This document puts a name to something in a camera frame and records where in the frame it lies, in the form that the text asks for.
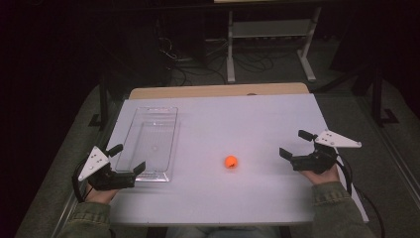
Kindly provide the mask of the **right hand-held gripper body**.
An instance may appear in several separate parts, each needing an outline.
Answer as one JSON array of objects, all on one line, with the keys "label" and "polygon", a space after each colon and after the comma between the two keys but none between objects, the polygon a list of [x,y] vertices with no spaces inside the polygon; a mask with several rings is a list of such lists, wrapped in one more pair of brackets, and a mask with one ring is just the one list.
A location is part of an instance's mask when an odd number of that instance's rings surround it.
[{"label": "right hand-held gripper body", "polygon": [[336,164],[337,148],[360,148],[361,142],[352,140],[330,130],[324,130],[314,143],[314,151],[307,156],[292,156],[290,161],[295,171],[312,171],[322,174]]}]

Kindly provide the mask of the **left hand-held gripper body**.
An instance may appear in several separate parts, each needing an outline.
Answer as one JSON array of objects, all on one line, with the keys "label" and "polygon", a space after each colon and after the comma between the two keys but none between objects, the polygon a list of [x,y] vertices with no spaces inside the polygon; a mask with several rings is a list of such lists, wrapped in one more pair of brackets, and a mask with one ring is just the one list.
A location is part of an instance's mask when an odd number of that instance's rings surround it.
[{"label": "left hand-held gripper body", "polygon": [[108,157],[106,152],[94,146],[87,156],[81,172],[77,175],[77,180],[87,180],[96,190],[134,187],[136,175],[133,172],[119,174],[114,172],[110,163],[112,157]]}]

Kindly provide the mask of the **clear plastic tray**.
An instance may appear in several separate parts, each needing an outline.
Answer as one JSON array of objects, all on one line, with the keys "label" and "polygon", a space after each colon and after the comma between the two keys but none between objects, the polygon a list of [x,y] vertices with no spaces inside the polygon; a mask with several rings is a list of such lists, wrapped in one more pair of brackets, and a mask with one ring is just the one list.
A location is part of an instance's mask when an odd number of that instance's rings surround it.
[{"label": "clear plastic tray", "polygon": [[136,181],[168,182],[177,112],[176,107],[137,108],[114,169],[134,173],[145,164]]}]

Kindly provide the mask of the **person's right hand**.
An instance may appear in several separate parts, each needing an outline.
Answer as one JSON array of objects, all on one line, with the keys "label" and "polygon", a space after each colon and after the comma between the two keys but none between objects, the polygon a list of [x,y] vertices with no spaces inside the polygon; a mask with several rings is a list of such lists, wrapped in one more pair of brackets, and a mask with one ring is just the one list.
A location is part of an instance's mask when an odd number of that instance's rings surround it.
[{"label": "person's right hand", "polygon": [[301,174],[309,179],[309,181],[314,185],[340,180],[336,165],[333,165],[329,170],[320,175],[315,174],[312,171],[302,171]]}]

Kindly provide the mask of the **person's left hand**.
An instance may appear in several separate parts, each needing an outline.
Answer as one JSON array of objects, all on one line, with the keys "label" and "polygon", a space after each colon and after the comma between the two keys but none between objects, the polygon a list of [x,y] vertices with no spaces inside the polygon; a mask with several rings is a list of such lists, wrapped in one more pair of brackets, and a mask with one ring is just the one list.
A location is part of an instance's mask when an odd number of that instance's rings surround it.
[{"label": "person's left hand", "polygon": [[96,190],[90,184],[88,184],[86,187],[85,201],[109,204],[118,192],[118,189]]}]

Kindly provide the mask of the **black metal stand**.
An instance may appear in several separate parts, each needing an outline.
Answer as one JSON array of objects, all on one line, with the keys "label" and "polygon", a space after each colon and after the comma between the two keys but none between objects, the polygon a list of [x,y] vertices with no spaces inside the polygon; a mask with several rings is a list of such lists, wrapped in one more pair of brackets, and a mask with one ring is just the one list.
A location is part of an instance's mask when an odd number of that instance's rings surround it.
[{"label": "black metal stand", "polygon": [[100,131],[106,127],[109,119],[108,101],[107,81],[105,75],[101,74],[99,77],[99,112],[91,117],[89,127],[98,127]]},{"label": "black metal stand", "polygon": [[371,89],[371,116],[374,122],[383,127],[396,124],[398,119],[390,109],[382,107],[383,77],[381,69],[375,64],[363,64],[356,72],[357,79],[352,87],[356,96],[364,96]]}]

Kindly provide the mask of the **wooden table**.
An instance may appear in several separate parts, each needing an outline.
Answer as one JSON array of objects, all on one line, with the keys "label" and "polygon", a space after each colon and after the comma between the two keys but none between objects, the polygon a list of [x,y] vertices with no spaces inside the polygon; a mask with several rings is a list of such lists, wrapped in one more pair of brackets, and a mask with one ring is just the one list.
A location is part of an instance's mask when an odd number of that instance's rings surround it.
[{"label": "wooden table", "polygon": [[160,99],[247,95],[308,94],[301,82],[135,88],[129,98]]}]

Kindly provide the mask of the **white metal desk frame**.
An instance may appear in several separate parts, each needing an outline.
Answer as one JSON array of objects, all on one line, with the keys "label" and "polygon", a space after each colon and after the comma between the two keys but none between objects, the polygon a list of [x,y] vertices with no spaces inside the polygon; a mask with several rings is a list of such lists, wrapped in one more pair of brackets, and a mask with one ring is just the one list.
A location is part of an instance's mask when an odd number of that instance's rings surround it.
[{"label": "white metal desk frame", "polygon": [[298,37],[304,39],[304,44],[296,50],[301,67],[309,82],[314,82],[316,76],[307,58],[313,36],[316,31],[322,7],[316,6],[310,18],[302,19],[275,19],[275,20],[236,20],[234,10],[228,13],[228,38],[227,38],[227,81],[234,83],[235,61],[233,43],[236,39],[251,38],[288,38]]}]

